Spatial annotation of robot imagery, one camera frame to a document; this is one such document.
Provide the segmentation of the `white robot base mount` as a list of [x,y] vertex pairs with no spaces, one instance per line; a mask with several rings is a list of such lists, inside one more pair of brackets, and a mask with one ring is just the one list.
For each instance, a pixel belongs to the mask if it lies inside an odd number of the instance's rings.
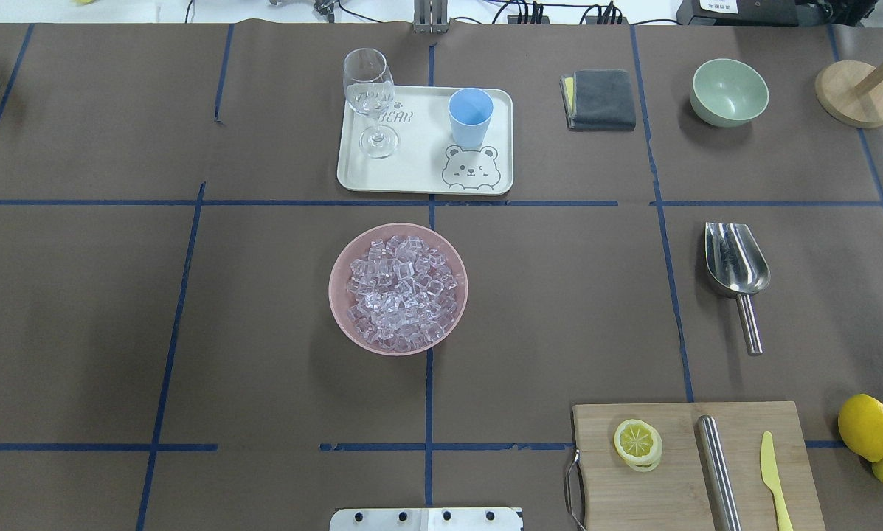
[[521,508],[402,507],[344,508],[330,530],[522,530]]

